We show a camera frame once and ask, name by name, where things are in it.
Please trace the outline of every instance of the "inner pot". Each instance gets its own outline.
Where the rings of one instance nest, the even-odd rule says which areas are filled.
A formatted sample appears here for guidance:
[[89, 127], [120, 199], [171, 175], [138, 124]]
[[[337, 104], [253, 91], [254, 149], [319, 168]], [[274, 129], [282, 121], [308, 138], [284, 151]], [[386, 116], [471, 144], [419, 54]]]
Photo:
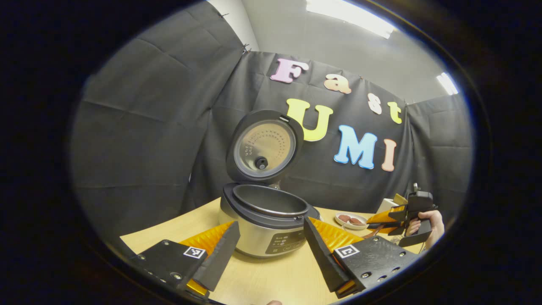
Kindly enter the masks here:
[[308, 211], [305, 200], [275, 188], [259, 185], [238, 185], [235, 197], [257, 212], [276, 217], [297, 217]]

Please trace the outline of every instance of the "yellow letter u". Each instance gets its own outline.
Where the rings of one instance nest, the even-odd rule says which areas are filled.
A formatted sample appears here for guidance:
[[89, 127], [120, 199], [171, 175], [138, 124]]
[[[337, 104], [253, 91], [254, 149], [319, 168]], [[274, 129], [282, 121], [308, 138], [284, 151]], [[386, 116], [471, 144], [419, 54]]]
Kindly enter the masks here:
[[[286, 100], [286, 103], [289, 105], [287, 116], [295, 119], [303, 127], [303, 117], [305, 116], [305, 110], [307, 110], [311, 105], [304, 100], [289, 98]], [[318, 111], [318, 123], [316, 128], [313, 130], [307, 130], [303, 127], [303, 132], [305, 133], [305, 141], [318, 141], [326, 136], [327, 132], [327, 123], [330, 120], [330, 115], [333, 113], [333, 110], [329, 107], [316, 105], [316, 111]]]

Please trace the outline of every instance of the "control panel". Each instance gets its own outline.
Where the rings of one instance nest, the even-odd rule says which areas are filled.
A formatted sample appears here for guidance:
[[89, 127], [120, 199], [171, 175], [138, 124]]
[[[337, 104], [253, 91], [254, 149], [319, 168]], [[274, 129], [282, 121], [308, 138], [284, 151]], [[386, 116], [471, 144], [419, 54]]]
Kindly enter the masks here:
[[305, 242], [305, 234], [301, 228], [299, 231], [277, 233], [273, 235], [266, 254], [277, 254], [298, 249]]

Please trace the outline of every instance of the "food on plate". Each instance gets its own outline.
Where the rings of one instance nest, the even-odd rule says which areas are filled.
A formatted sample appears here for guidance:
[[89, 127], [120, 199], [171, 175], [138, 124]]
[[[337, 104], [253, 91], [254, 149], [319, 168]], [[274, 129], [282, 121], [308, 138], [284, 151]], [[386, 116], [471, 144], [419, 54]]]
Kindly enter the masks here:
[[354, 217], [350, 218], [350, 223], [357, 226], [363, 226], [363, 223], [359, 221], [359, 219], [354, 218]]
[[348, 215], [339, 215], [338, 218], [340, 220], [344, 221], [345, 223], [347, 223], [351, 219], [350, 216], [348, 216]]

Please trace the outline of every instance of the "rice cooker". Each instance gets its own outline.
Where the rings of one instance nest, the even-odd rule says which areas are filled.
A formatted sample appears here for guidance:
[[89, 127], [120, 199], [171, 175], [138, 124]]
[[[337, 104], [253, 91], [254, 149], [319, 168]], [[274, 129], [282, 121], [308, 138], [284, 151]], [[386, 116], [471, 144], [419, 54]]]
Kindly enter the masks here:
[[272, 257], [305, 244], [303, 222], [320, 213], [302, 198], [272, 187], [299, 157], [303, 128], [274, 110], [246, 115], [237, 125], [226, 154], [228, 175], [222, 189], [220, 224], [236, 220], [241, 237], [237, 251]]

